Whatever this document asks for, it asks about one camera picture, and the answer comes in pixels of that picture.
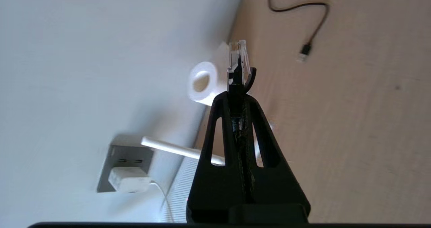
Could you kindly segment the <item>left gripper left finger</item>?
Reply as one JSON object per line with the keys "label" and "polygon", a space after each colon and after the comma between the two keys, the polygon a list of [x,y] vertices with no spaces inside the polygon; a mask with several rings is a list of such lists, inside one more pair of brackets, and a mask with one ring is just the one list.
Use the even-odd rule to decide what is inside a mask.
{"label": "left gripper left finger", "polygon": [[[187,201],[187,223],[227,223],[229,210],[250,196],[246,189],[250,123],[245,96],[244,92],[223,92],[214,98]],[[211,163],[218,119],[222,121],[223,166]]]}

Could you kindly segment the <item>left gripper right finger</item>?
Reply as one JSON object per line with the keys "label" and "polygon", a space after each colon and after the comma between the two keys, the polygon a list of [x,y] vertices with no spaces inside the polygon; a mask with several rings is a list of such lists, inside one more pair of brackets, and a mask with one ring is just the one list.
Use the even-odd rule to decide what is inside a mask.
{"label": "left gripper right finger", "polygon": [[310,203],[294,176],[259,103],[245,95],[234,141],[243,201],[230,223],[308,223]]}

